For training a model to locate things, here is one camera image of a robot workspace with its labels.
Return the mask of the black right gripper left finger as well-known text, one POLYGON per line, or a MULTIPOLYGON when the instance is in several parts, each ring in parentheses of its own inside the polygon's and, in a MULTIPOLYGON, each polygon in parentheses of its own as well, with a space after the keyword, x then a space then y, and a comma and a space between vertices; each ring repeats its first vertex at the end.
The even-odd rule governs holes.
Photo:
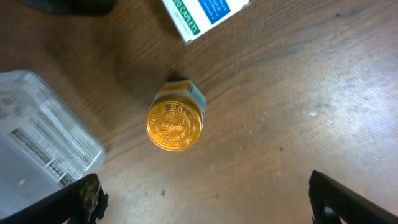
POLYGON ((1 223, 95 224, 104 217, 109 195, 97 174, 89 174, 33 205, 1 220, 1 223))

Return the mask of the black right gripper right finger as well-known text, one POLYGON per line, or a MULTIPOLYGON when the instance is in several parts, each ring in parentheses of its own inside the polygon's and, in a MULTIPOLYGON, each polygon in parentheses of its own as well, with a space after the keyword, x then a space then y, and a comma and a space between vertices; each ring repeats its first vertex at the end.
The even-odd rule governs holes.
POLYGON ((318 171, 310 176, 308 195, 313 224, 397 223, 394 214, 318 171))

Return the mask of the small jar with gold lid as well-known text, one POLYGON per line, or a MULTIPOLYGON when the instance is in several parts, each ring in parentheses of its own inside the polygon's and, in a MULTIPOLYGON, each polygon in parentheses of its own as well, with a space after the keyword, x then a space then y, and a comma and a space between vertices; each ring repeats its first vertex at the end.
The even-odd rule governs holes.
POLYGON ((188 149, 200 137, 205 114, 206 98, 192 81, 167 82, 149 108, 147 134, 167 151, 188 149))

